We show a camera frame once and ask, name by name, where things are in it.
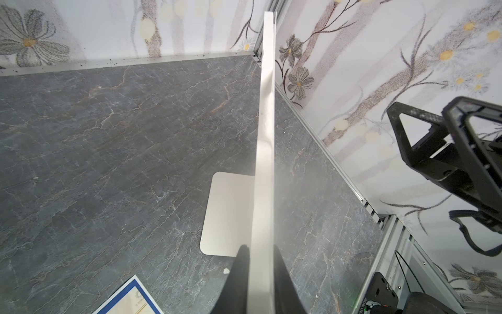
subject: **white panel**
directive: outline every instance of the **white panel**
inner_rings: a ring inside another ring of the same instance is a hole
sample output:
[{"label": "white panel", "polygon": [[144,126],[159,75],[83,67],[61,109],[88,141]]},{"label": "white panel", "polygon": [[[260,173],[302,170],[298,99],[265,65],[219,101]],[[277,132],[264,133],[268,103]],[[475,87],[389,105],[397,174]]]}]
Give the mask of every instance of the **white panel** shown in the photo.
[{"label": "white panel", "polygon": [[274,313],[274,13],[265,12],[247,313]]}]

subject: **flower pattern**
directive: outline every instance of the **flower pattern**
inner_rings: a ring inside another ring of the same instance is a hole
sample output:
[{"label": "flower pattern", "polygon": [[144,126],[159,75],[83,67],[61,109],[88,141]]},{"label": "flower pattern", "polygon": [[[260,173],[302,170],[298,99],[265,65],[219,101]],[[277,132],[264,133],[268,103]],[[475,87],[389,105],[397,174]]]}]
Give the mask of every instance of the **flower pattern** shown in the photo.
[{"label": "flower pattern", "polygon": [[472,47],[452,47],[451,43],[448,42],[430,46],[427,51],[429,64],[437,70],[461,70],[472,54]]},{"label": "flower pattern", "polygon": [[20,67],[66,62],[70,48],[47,41],[56,34],[56,27],[45,21],[44,13],[29,10],[24,21],[16,9],[0,8],[0,55],[16,54]]},{"label": "flower pattern", "polygon": [[253,51],[253,48],[255,47],[256,39],[254,37],[250,38],[244,38],[244,40],[241,41],[239,50],[240,51]]},{"label": "flower pattern", "polygon": [[279,52],[281,53],[280,59],[282,62],[288,59],[289,66],[293,67],[295,65],[295,58],[300,58],[302,56],[302,42],[295,38],[295,34],[292,34],[286,41],[286,48],[280,47]]},{"label": "flower pattern", "polygon": [[288,90],[293,93],[293,97],[296,96],[298,100],[302,100],[306,97],[305,89],[310,89],[314,78],[309,76],[309,70],[304,67],[299,67],[296,70],[296,75],[290,74],[289,81],[291,84],[288,85]]},{"label": "flower pattern", "polygon": [[463,69],[451,71],[448,78],[443,81],[443,87],[455,91],[466,91],[470,96],[477,96],[489,89],[486,78],[490,68],[478,69],[477,64],[467,65]]},{"label": "flower pattern", "polygon": [[496,272],[473,267],[473,272],[470,273],[458,264],[452,264],[451,267],[450,275],[455,278],[450,280],[450,282],[465,280],[467,281],[467,287],[474,294],[488,291],[495,297],[502,297],[502,280],[497,278]]}]

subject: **gray marble surface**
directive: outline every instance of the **gray marble surface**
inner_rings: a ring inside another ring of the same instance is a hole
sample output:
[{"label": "gray marble surface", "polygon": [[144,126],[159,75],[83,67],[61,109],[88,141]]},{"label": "gray marble surface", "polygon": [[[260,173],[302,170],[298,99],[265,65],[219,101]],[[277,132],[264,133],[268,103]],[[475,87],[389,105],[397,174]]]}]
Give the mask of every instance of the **gray marble surface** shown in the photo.
[{"label": "gray marble surface", "polygon": [[[209,313],[232,258],[199,250],[211,177],[254,172],[250,56],[0,78],[0,309],[91,313],[136,274]],[[276,242],[310,313],[348,313],[382,237],[276,98]]]}]

